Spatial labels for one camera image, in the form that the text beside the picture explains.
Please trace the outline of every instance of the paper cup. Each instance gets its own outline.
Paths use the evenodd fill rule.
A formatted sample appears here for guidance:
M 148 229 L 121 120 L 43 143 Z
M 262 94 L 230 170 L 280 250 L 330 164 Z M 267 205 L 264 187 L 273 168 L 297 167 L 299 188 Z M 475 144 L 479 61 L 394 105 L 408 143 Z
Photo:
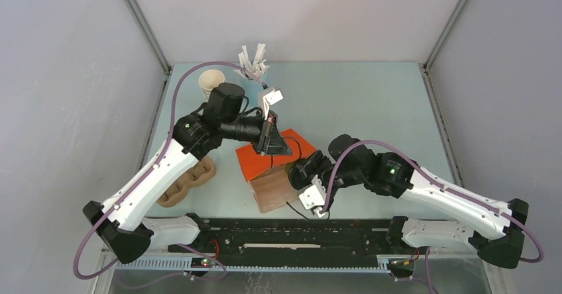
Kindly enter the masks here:
M 209 100 L 211 95 L 211 90 L 219 86 L 219 84 L 225 81 L 225 75 L 220 70 L 207 70 L 199 76 L 199 86 L 203 92 L 203 98 L 205 101 Z

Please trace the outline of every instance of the table surface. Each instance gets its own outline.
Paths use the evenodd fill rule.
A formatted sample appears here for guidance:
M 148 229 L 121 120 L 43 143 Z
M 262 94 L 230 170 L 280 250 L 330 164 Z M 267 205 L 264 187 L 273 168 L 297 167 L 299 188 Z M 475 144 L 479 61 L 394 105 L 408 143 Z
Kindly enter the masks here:
M 180 77 L 196 64 L 176 64 L 166 89 L 162 108 L 152 133 L 149 155 L 166 138 L 172 94 Z M 283 62 L 270 63 L 267 84 L 280 88 L 284 99 L 273 106 L 280 130 L 293 128 L 327 154 L 328 144 L 340 134 L 361 140 L 391 144 L 445 180 L 452 180 L 429 97 L 415 62 Z M 199 107 L 203 101 L 197 83 L 206 69 L 221 70 L 227 81 L 238 82 L 231 68 L 213 66 L 193 73 L 178 95 L 176 119 Z M 217 175 L 205 185 L 190 190 L 175 207 L 154 205 L 148 217 L 176 217 L 187 212 L 201 217 L 298 218 L 288 207 L 259 212 L 244 181 L 235 149 L 246 143 L 224 140 L 209 153 Z M 375 152 L 382 148 L 371 147 Z M 294 203 L 297 210 L 304 212 Z M 340 189 L 331 208 L 331 218 L 387 219 L 406 215 L 419 219 L 446 219 L 425 205 L 382 197 L 362 185 Z

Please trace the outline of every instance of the gray wall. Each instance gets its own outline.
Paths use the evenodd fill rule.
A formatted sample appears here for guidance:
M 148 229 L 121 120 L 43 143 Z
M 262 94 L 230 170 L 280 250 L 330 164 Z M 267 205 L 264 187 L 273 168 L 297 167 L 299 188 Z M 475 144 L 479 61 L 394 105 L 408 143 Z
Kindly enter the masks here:
M 530 204 L 545 246 L 512 273 L 558 293 L 562 252 L 562 0 L 471 0 L 431 69 L 465 185 Z M 535 256 L 527 239 L 524 254 Z
M 85 293 L 82 207 L 135 173 L 163 73 L 123 0 L 0 0 L 0 19 L 1 292 Z
M 173 64 L 424 61 L 457 0 L 137 0 Z

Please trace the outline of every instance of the orange box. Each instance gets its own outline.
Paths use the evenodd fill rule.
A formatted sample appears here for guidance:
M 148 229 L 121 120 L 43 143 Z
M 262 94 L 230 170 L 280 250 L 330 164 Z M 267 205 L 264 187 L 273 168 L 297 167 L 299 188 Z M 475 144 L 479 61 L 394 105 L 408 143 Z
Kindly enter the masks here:
M 261 156 L 254 152 L 251 145 L 236 150 L 244 179 L 250 185 L 261 213 L 283 207 L 285 202 L 298 198 L 297 191 L 291 186 L 287 176 L 290 166 L 300 158 L 307 158 L 316 148 L 307 142 L 292 128 L 281 132 L 281 136 L 291 147 L 291 156 Z

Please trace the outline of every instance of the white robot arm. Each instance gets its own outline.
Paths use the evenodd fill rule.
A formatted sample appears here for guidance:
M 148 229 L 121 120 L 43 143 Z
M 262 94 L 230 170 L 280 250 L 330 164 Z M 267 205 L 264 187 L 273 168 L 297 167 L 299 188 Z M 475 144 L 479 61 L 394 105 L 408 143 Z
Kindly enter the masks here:
M 259 154 L 292 153 L 277 130 L 277 116 L 269 110 L 282 99 L 281 92 L 271 87 L 260 96 L 260 108 L 251 110 L 257 111 L 257 115 L 249 116 L 249 111 L 240 113 L 243 89 L 222 83 L 213 89 L 208 102 L 178 120 L 169 145 L 164 142 L 123 188 L 102 203 L 90 201 L 84 207 L 83 212 L 92 224 L 107 216 L 96 232 L 120 262 L 135 261 L 148 247 L 191 244 L 196 239 L 199 224 L 187 215 L 172 219 L 144 216 L 178 177 L 210 150 L 220 147 L 224 138 L 250 142 Z
M 337 160 L 344 150 L 357 142 L 359 140 L 349 135 L 341 135 L 329 145 L 329 153 Z M 404 242 L 414 248 L 437 246 L 469 250 L 496 266 L 517 266 L 524 235 L 519 227 L 500 214 L 514 217 L 524 224 L 528 212 L 525 201 L 514 199 L 506 203 L 480 196 L 425 168 L 414 169 L 393 152 L 375 154 L 364 145 L 349 150 L 339 164 L 329 193 L 326 186 L 334 167 L 328 157 L 317 151 L 295 163 L 289 171 L 291 184 L 300 189 L 303 207 L 313 214 L 319 217 L 325 214 L 336 190 L 363 184 L 377 195 L 422 203 L 456 219 L 430 221 L 394 217 L 387 235 L 389 242 Z

